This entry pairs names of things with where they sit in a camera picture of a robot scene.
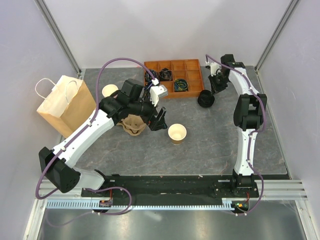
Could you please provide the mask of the brown paper coffee cup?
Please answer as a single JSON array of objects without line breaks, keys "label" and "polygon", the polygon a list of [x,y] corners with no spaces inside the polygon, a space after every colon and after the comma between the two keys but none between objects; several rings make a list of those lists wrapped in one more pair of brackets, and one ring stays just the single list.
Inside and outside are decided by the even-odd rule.
[{"label": "brown paper coffee cup", "polygon": [[181,144],[187,136],[187,129],[179,123],[172,124],[168,128],[168,136],[174,145]]}]

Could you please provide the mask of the pulp cardboard cup carrier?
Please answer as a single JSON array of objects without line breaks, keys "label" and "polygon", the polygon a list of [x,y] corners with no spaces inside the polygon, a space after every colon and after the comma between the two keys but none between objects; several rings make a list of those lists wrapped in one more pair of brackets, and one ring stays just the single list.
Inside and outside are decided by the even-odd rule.
[{"label": "pulp cardboard cup carrier", "polygon": [[140,116],[133,114],[129,114],[116,125],[122,126],[123,130],[131,136],[138,136],[147,127],[147,124],[144,123]]}]

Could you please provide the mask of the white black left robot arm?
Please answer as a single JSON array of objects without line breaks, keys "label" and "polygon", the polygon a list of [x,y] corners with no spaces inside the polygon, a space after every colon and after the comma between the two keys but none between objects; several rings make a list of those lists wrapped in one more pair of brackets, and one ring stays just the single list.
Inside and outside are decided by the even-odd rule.
[{"label": "white black left robot arm", "polygon": [[43,147],[39,153],[42,174],[61,193],[75,187],[89,188],[99,197],[106,196],[110,185],[99,171],[76,168],[83,153],[104,133],[129,115],[141,117],[151,131],[165,130],[165,107],[157,110],[160,98],[167,96],[167,88],[158,80],[143,86],[135,79],[127,79],[121,89],[111,90],[98,104],[89,118],[67,139],[53,149]]}]

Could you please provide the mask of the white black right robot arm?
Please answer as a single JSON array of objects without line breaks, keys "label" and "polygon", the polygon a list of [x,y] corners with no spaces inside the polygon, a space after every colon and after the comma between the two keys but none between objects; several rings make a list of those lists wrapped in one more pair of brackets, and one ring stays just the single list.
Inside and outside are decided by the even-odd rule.
[{"label": "white black right robot arm", "polygon": [[260,127],[265,128],[267,96],[253,86],[246,67],[237,62],[232,54],[225,54],[220,61],[206,55],[206,68],[210,69],[211,94],[225,90],[232,83],[238,100],[233,113],[233,123],[238,132],[237,159],[229,184],[235,197],[259,197],[253,170],[255,142]]}]

